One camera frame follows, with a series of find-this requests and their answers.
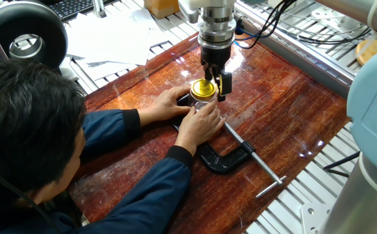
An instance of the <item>keyboard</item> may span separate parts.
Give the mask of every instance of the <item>keyboard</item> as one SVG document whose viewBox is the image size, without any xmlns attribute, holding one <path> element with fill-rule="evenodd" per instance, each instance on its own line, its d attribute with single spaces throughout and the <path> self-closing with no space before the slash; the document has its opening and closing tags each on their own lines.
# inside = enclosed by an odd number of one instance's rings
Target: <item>keyboard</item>
<svg viewBox="0 0 377 234">
<path fill-rule="evenodd" d="M 111 3 L 115 0 L 104 0 L 103 4 Z M 63 0 L 48 6 L 62 21 L 73 19 L 77 13 L 85 13 L 93 10 L 92 0 Z"/>
</svg>

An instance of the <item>workbench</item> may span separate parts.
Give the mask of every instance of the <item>workbench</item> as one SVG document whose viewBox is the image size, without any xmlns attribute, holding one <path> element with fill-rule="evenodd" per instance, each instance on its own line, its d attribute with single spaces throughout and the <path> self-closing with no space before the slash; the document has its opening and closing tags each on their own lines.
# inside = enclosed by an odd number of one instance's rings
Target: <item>workbench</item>
<svg viewBox="0 0 377 234">
<path fill-rule="evenodd" d="M 222 115 L 288 185 L 326 142 L 348 122 L 346 101 L 261 44 L 232 47 L 226 69 L 233 92 L 219 103 Z M 163 90 L 204 76 L 197 36 L 191 36 L 87 96 L 89 111 L 149 105 Z M 83 214 L 103 218 L 174 144 L 167 123 L 145 130 L 142 139 L 83 165 L 69 193 Z M 222 131 L 210 141 L 222 155 L 237 146 Z M 262 198 L 272 184 L 252 159 L 228 174 L 210 172 L 195 159 L 192 182 L 168 228 L 169 233 L 242 233 L 285 187 Z"/>
</svg>

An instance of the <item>hand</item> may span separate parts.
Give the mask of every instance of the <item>hand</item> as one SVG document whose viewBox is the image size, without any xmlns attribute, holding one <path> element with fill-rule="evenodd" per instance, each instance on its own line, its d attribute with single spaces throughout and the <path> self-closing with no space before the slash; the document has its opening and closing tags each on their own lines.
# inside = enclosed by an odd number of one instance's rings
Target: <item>hand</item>
<svg viewBox="0 0 377 234">
<path fill-rule="evenodd" d="M 220 118 L 220 110 L 216 102 L 207 104 L 196 113 L 194 107 L 181 122 L 176 146 L 181 146 L 192 155 L 197 146 L 209 140 L 223 125 L 225 118 Z"/>
<path fill-rule="evenodd" d="M 138 109 L 141 127 L 155 121 L 169 120 L 174 116 L 186 114 L 190 111 L 190 107 L 177 106 L 177 98 L 188 94 L 189 91 L 189 86 L 165 90 L 149 107 Z"/>
</svg>

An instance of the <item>wooden board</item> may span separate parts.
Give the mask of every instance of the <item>wooden board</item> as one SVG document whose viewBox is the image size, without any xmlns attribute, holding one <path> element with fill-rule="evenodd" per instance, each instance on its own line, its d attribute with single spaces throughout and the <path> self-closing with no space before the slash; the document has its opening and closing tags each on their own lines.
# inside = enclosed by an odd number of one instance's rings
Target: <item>wooden board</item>
<svg viewBox="0 0 377 234">
<path fill-rule="evenodd" d="M 233 92 L 219 103 L 227 122 L 257 149 L 258 155 L 290 183 L 348 121 L 346 100 L 261 44 L 232 47 L 226 70 Z M 89 111 L 149 105 L 163 90 L 204 76 L 194 35 L 87 98 Z M 84 166 L 69 192 L 94 222 L 103 218 L 161 160 L 176 140 L 168 123 L 147 129 L 144 137 Z M 236 142 L 222 131 L 211 144 L 227 153 Z M 169 233 L 242 233 L 283 187 L 260 199 L 272 183 L 252 159 L 226 174 L 213 174 L 195 159 L 187 195 L 170 222 Z"/>
</svg>

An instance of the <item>glass jar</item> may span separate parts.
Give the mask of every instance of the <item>glass jar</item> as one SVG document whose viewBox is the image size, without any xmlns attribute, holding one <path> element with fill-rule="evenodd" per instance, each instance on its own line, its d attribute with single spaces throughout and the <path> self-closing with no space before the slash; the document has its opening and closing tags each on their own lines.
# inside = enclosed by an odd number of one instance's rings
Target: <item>glass jar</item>
<svg viewBox="0 0 377 234">
<path fill-rule="evenodd" d="M 216 99 L 216 86 L 206 79 L 198 79 L 191 85 L 188 98 L 188 105 L 199 111 Z"/>
</svg>

